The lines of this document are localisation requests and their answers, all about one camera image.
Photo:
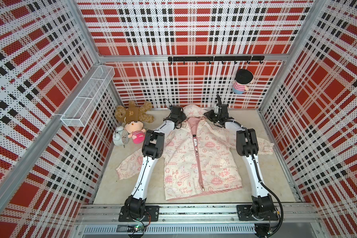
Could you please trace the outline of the pink plush doll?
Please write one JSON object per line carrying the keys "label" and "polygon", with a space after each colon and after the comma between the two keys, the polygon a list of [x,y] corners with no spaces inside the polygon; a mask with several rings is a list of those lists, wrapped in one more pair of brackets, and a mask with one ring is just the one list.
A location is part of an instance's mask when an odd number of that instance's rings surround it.
{"label": "pink plush doll", "polygon": [[140,144],[145,139],[146,130],[141,121],[132,121],[125,125],[125,130],[128,132],[128,137],[131,138],[134,144]]}

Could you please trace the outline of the pale blue alarm clock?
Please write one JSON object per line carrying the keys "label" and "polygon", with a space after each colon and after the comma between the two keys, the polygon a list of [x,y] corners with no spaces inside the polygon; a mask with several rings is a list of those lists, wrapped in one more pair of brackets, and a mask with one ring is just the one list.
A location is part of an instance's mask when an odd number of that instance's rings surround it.
{"label": "pale blue alarm clock", "polygon": [[113,133],[113,144],[114,146],[125,147],[129,142],[129,133],[123,126],[116,127]]}

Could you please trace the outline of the cream pink printed jacket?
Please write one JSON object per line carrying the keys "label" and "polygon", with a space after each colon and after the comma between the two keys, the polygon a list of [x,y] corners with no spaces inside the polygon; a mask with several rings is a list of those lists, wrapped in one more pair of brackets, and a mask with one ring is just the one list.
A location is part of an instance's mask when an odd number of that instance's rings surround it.
{"label": "cream pink printed jacket", "polygon": [[184,199],[243,188],[231,153],[236,136],[210,124],[205,110],[185,106],[187,119],[165,137],[164,191],[166,200]]}

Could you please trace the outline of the brown teddy bear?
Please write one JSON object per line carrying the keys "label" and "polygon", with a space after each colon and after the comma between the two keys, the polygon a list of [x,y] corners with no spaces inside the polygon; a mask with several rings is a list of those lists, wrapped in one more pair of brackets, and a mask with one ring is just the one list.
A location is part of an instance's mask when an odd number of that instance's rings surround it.
{"label": "brown teddy bear", "polygon": [[146,123],[153,123],[154,116],[147,114],[152,109],[152,103],[146,101],[141,107],[138,107],[135,101],[129,101],[129,107],[117,106],[115,111],[115,118],[120,123],[129,123],[132,121],[140,121]]}

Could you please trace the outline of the black hook rail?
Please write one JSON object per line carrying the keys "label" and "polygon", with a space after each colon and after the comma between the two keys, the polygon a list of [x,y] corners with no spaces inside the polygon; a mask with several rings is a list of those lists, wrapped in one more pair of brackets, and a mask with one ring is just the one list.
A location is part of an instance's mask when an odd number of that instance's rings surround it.
{"label": "black hook rail", "polygon": [[265,56],[197,56],[197,57],[168,57],[168,62],[214,62],[214,61],[264,61]]}

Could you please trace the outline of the green circuit board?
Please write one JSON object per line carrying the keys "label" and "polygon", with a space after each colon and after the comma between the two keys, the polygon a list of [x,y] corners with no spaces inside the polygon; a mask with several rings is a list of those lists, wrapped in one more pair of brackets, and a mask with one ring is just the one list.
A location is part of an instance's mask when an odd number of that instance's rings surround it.
{"label": "green circuit board", "polygon": [[143,233],[145,231],[144,225],[128,225],[127,233]]}

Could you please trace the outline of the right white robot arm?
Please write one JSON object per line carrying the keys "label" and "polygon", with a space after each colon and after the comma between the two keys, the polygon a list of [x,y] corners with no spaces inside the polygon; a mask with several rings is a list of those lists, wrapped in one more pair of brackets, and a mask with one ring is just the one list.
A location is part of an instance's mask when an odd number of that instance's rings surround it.
{"label": "right white robot arm", "polygon": [[273,192],[264,184],[258,161],[258,139],[254,129],[247,129],[229,116],[228,104],[218,101],[205,117],[214,125],[232,132],[236,139],[236,151],[242,157],[250,179],[252,205],[248,216],[255,220],[281,220],[272,199]]}

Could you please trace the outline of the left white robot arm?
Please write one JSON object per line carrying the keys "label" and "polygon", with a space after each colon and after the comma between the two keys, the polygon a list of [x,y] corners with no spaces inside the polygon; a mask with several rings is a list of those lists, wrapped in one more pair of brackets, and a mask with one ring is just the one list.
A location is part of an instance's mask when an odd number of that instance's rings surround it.
{"label": "left white robot arm", "polygon": [[126,199],[119,215],[120,222],[141,221],[147,214],[146,200],[150,179],[158,159],[164,152],[165,136],[186,120],[183,108],[170,106],[170,114],[155,130],[148,130],[142,145],[142,167],[131,195]]}

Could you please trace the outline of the blue striped hanging doll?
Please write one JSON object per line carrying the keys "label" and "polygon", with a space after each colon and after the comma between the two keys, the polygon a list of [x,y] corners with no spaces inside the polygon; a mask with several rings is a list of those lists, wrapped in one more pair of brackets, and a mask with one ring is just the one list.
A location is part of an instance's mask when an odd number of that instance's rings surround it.
{"label": "blue striped hanging doll", "polygon": [[242,68],[239,69],[232,85],[232,91],[235,94],[244,94],[249,90],[247,85],[251,83],[252,80],[253,74],[251,71]]}

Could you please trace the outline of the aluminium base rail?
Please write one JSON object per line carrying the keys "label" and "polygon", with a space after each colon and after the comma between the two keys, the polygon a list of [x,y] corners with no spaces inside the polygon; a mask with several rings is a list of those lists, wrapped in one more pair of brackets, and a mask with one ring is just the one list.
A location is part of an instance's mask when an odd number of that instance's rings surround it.
{"label": "aluminium base rail", "polygon": [[[159,210],[150,211],[152,221],[147,217],[140,221],[120,222],[121,206],[84,205],[73,226],[73,238],[86,237],[254,237],[258,224],[267,224],[272,229],[278,221],[255,220],[248,216],[245,203],[210,204],[159,204]],[[283,219],[275,238],[325,238],[321,218],[309,203],[282,204]],[[127,233],[128,225],[144,225],[143,233]]]}

